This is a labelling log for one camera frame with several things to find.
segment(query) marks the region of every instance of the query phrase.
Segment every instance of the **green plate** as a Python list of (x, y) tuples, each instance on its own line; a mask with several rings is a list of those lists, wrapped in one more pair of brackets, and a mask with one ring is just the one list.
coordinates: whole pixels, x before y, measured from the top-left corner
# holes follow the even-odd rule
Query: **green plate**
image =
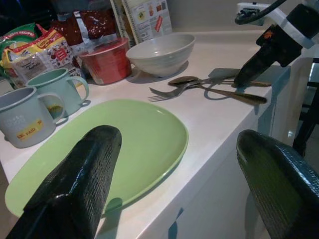
[(102, 124), (117, 127), (123, 140), (107, 211), (134, 202), (160, 183), (178, 165), (187, 148), (187, 129), (167, 110), (131, 100), (96, 105), (57, 132), (17, 173), (5, 193), (8, 209), (21, 216), (43, 179), (86, 132)]

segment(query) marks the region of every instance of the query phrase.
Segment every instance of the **yellow label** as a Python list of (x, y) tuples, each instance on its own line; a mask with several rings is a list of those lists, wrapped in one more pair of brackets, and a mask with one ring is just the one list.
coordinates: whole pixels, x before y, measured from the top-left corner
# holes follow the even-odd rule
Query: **yellow label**
[(63, 107), (59, 105), (50, 105), (46, 107), (50, 113), (62, 112)]
[(41, 131), (43, 128), (43, 121), (37, 119), (34, 123), (28, 125), (28, 127), (24, 128), (20, 132), (16, 134), (16, 137), (21, 141), (25, 141), (28, 138), (31, 138), (33, 135)]

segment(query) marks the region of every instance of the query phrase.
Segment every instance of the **metal spoon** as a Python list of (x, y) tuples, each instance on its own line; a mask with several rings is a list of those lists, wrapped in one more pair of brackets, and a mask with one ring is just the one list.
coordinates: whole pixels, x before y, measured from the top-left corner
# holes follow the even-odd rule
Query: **metal spoon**
[(259, 104), (265, 104), (267, 102), (267, 99), (264, 97), (252, 95), (252, 94), (246, 94), (246, 93), (240, 93), (240, 92), (233, 92), (233, 91), (224, 91), (224, 90), (218, 90), (218, 89), (211, 89), (202, 86), (201, 84), (205, 83), (214, 83), (212, 79), (206, 79), (206, 80), (200, 80), (199, 78), (195, 76), (184, 76), (184, 77), (178, 77), (177, 79), (174, 79), (170, 81), (168, 84), (171, 86), (177, 86), (180, 87), (183, 84), (187, 84), (189, 82), (198, 82), (198, 84), (193, 85), (194, 87), (198, 87), (207, 91), (215, 92), (224, 96), (232, 97), (234, 99), (237, 99), (239, 101), (243, 101), (245, 103), (248, 103), (250, 105), (259, 105)]

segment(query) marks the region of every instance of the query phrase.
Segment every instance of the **light blue mug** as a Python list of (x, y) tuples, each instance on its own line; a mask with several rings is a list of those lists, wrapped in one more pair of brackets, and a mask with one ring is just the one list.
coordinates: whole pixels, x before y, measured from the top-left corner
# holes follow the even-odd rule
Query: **light blue mug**
[[(76, 90), (74, 81), (79, 81), (85, 88), (85, 97), (81, 99), (79, 93)], [(52, 71), (45, 72), (38, 75), (26, 83), (29, 87), (36, 87), (39, 94), (46, 92), (54, 92), (59, 95), (65, 104), (64, 117), (67, 117), (77, 112), (82, 106), (83, 102), (89, 96), (89, 86), (86, 81), (78, 76), (70, 77), (68, 75), (68, 69), (59, 68)], [(61, 114), (62, 107), (55, 98), (46, 98), (44, 104), (49, 110), (52, 117), (56, 117)]]
[[(55, 119), (42, 102), (47, 97), (56, 98), (62, 105), (61, 114)], [(26, 87), (0, 96), (0, 130), (17, 148), (43, 141), (54, 132), (63, 115), (64, 102), (55, 93), (38, 95), (35, 87)]]

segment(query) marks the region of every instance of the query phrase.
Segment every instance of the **snack bag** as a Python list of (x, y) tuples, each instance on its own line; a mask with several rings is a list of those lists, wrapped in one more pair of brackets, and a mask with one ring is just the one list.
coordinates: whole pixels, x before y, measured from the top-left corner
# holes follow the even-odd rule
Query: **snack bag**
[(54, 29), (23, 45), (7, 46), (2, 54), (2, 66), (14, 84), (20, 88), (33, 77), (56, 68), (69, 69), (70, 76), (80, 76), (80, 69), (65, 38)]
[[(35, 31), (35, 23), (19, 26), (7, 34), (0, 37), (0, 61), (3, 50), (7, 46), (17, 47), (29, 43), (35, 40), (38, 36)], [(4, 72), (4, 69), (0, 66), (0, 75), (9, 79), (8, 75)]]
[(65, 21), (53, 21), (51, 27), (66, 38), (75, 55), (92, 46), (117, 39), (112, 9), (75, 11)]

